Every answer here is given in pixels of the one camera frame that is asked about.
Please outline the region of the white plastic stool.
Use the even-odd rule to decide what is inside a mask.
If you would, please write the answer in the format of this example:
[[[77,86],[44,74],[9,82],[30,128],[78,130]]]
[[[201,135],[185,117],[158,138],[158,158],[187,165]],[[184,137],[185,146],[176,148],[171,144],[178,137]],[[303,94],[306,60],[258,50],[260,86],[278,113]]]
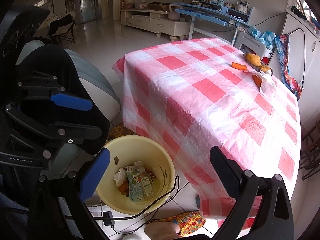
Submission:
[[[260,56],[260,58],[268,55],[268,50],[262,42],[243,31],[238,32],[233,46],[239,50],[248,48]]]

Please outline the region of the orange peel piece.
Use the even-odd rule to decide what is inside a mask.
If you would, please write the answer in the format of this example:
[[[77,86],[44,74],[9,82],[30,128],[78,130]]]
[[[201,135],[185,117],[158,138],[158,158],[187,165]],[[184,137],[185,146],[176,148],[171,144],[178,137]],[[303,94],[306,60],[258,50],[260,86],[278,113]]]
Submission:
[[[239,63],[232,62],[232,63],[231,63],[231,67],[234,68],[234,69],[243,71],[243,72],[248,71],[247,66],[244,65],[244,64],[239,64]]]

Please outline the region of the black folding chair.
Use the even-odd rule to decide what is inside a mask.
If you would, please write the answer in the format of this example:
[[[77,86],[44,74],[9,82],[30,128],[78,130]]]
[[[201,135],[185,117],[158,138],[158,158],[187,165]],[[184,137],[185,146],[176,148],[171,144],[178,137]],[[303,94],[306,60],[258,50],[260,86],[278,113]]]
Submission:
[[[73,27],[76,21],[71,14],[68,14],[49,25],[48,36],[53,44],[61,46],[64,41],[75,43]]]

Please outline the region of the large yellow mango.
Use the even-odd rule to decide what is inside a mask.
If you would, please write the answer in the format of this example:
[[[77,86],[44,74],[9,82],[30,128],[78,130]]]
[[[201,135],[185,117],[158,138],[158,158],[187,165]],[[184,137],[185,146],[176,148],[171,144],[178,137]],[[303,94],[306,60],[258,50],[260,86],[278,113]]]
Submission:
[[[249,63],[252,66],[261,66],[261,58],[256,54],[244,53],[244,59],[247,63]]]

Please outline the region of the blue study desk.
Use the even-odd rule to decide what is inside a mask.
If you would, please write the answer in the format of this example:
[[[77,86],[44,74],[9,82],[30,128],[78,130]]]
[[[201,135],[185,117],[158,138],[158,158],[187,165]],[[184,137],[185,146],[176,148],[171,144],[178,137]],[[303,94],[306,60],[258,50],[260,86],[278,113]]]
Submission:
[[[180,8],[176,9],[178,13],[191,17],[188,34],[189,40],[193,38],[193,33],[197,32],[208,37],[217,37],[233,46],[235,44],[236,37],[239,32],[239,27],[250,27],[251,18],[255,10],[254,7],[249,8],[247,14],[235,9],[231,9],[213,3],[204,2],[204,4],[208,5],[209,7],[187,3],[176,3],[176,5],[180,6]],[[231,28],[232,30],[234,30],[234,34],[231,41],[227,41],[224,38],[215,35],[214,33],[195,27],[196,19],[214,23],[222,27]]]

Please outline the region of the small yellow mango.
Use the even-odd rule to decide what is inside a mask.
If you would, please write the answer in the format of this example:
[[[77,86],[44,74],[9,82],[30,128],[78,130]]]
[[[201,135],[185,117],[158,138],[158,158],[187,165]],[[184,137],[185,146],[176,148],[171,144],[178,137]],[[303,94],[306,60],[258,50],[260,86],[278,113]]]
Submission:
[[[260,71],[268,74],[268,75],[272,75],[273,74],[273,70],[268,66],[268,65],[261,65],[259,67]]]

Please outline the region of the yellow plastic trash basin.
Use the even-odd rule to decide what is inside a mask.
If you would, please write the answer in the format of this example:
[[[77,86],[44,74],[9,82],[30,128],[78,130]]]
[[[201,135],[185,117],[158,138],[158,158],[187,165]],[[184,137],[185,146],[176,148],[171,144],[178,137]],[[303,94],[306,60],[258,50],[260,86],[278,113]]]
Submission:
[[[126,215],[151,212],[174,188],[175,169],[166,150],[138,135],[116,138],[105,145],[110,164],[96,192],[104,204]]]

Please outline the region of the colourful hanging bag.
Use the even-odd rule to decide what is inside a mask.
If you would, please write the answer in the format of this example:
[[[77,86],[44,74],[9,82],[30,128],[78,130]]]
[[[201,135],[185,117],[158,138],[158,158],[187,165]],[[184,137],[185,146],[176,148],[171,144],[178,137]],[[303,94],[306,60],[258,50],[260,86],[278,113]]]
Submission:
[[[289,69],[289,53],[290,53],[290,37],[288,34],[282,34],[274,38],[276,50],[278,54],[278,62],[280,65],[280,72],[283,84],[289,89],[289,91],[297,98],[303,91],[303,86],[300,85],[297,80],[291,76]]]

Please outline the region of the green drink carton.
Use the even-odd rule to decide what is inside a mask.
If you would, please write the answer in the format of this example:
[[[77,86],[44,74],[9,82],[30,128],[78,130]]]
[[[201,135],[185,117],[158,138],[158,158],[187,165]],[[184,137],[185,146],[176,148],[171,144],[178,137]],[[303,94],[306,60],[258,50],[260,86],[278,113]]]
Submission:
[[[125,168],[126,176],[129,184],[129,198],[132,202],[144,201],[144,194],[140,179],[140,171],[134,166],[127,166]]]

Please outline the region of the cream TV cabinet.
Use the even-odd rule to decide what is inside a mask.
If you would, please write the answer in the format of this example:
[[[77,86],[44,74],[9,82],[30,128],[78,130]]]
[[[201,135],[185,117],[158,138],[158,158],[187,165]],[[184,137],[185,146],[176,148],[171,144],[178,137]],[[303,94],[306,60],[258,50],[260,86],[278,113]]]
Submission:
[[[155,33],[170,36],[171,42],[189,37],[190,23],[173,21],[168,18],[168,11],[147,9],[122,9],[120,11],[121,24]]]

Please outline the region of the large orange peel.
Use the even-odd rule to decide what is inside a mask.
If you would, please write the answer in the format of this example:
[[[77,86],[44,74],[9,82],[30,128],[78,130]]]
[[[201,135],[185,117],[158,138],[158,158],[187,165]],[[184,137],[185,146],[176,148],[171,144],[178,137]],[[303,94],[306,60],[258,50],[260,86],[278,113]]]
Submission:
[[[129,182],[126,180],[120,187],[118,187],[118,190],[122,195],[129,196],[129,193],[130,193]]]

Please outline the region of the white wall cabinets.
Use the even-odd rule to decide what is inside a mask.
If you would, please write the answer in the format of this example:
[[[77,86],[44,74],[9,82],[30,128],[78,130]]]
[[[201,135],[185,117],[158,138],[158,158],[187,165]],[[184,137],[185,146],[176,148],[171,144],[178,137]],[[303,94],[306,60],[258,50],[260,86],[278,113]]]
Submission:
[[[289,10],[281,33],[289,35],[290,75],[304,82],[298,106],[300,122],[308,130],[319,120],[319,35],[310,22]]]

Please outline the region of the colourful patterned slipper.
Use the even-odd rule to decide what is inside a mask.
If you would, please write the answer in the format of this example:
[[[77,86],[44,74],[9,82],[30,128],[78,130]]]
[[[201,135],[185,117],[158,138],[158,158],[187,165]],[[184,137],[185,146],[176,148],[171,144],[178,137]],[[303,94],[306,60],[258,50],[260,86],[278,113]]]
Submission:
[[[179,227],[178,235],[181,237],[189,236],[204,226],[206,219],[199,211],[188,211],[167,218],[152,219],[147,222],[145,229],[149,225],[157,223],[169,223]]]

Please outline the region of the fruit plate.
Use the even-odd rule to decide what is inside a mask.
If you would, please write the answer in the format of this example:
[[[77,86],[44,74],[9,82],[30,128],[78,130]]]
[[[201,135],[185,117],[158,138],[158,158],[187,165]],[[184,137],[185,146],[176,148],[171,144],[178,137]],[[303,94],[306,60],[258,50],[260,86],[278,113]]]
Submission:
[[[244,53],[243,57],[244,60],[257,72],[273,75],[273,70],[268,65],[264,64],[262,59],[258,55]]]

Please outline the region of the red white checkered tablecloth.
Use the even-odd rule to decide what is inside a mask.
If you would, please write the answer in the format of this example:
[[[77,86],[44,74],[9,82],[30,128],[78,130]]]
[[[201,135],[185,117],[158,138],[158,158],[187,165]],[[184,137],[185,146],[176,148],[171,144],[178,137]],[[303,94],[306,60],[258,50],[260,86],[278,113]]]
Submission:
[[[241,51],[218,38],[161,44],[124,55],[114,65],[123,80],[123,123],[162,145],[200,197],[200,211],[223,219],[235,199],[211,166],[210,149],[256,176],[282,176],[294,192],[300,157],[296,97],[276,77],[263,92]]]

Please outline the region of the orange peel under tissue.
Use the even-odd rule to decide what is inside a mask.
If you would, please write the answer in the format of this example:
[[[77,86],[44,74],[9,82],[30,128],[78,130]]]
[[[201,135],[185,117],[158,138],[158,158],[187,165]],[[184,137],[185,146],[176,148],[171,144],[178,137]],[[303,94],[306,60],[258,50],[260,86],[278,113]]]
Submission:
[[[260,89],[263,80],[255,74],[252,75],[252,79],[253,79],[254,83],[256,84],[256,86]]]

